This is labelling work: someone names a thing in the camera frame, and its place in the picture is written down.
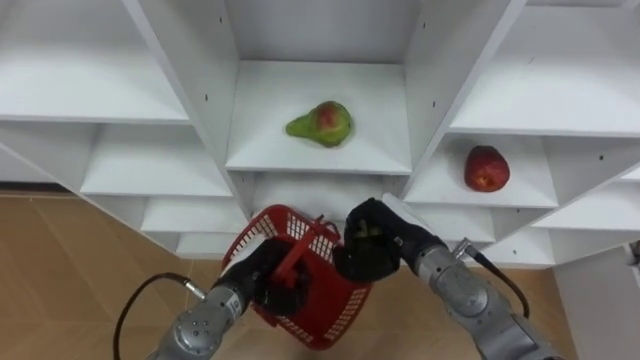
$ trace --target white shelf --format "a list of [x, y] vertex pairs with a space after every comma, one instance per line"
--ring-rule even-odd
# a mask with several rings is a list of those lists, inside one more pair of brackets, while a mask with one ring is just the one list
[[640, 231], [640, 185], [612, 184], [533, 224], [550, 229]]
[[376, 175], [262, 173], [256, 176], [256, 212], [284, 204], [310, 218], [344, 221], [349, 212], [370, 197], [382, 196], [382, 179]]
[[493, 243], [491, 210], [470, 206], [411, 204], [416, 215], [446, 242], [459, 242], [468, 238], [474, 243]]
[[638, 113], [633, 11], [526, 7], [450, 129], [638, 137]]
[[14, 3], [0, 14], [0, 119], [188, 124], [120, 1]]
[[231, 196], [191, 127], [104, 125], [85, 194]]
[[246, 225], [233, 198], [161, 197], [147, 201], [141, 230], [237, 234]]
[[[227, 168], [410, 174], [409, 131], [400, 65], [243, 61]], [[337, 149], [285, 134], [285, 125], [323, 101], [354, 121]]]
[[[464, 183], [464, 166], [476, 145], [498, 149], [509, 164], [507, 185], [493, 193], [471, 190]], [[405, 201], [495, 207], [553, 208], [558, 206], [542, 139], [538, 137], [445, 136]]]

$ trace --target pear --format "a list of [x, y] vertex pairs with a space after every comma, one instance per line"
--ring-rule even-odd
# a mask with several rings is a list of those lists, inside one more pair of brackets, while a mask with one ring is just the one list
[[352, 120], [347, 108], [335, 101], [326, 101], [308, 114], [289, 122], [289, 136], [313, 140], [325, 147], [340, 145], [352, 130]]

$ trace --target red apple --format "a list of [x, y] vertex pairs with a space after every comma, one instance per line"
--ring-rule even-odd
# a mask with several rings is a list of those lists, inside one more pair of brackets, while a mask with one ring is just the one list
[[493, 146], [476, 146], [464, 167], [464, 182], [475, 191], [494, 192], [509, 181], [509, 164]]

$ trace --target red basket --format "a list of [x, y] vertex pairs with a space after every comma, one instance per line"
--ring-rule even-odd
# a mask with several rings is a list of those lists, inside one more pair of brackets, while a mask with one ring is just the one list
[[254, 310], [272, 326], [280, 325], [313, 350], [335, 344], [347, 331], [365, 303], [370, 284], [356, 284], [343, 279], [333, 266], [331, 249], [339, 245], [340, 234], [333, 223], [322, 217], [310, 221], [284, 205], [262, 211], [238, 236], [222, 261], [229, 263], [258, 234], [277, 237], [295, 246], [280, 263], [272, 281], [289, 282], [295, 277], [293, 265], [302, 259], [311, 273], [306, 305], [291, 317], [273, 316], [254, 305]]

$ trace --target shelving unit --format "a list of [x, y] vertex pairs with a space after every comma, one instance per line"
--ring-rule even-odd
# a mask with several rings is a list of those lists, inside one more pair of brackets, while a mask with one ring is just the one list
[[[502, 266], [640, 238], [637, 12], [387, 1], [309, 5], [331, 29], [277, 0], [259, 21], [257, 1], [4, 2], [0, 148], [181, 257], [220, 258], [275, 203], [340, 223], [385, 192]], [[327, 100], [342, 145], [284, 133]], [[507, 160], [502, 190], [464, 184], [475, 145]]]

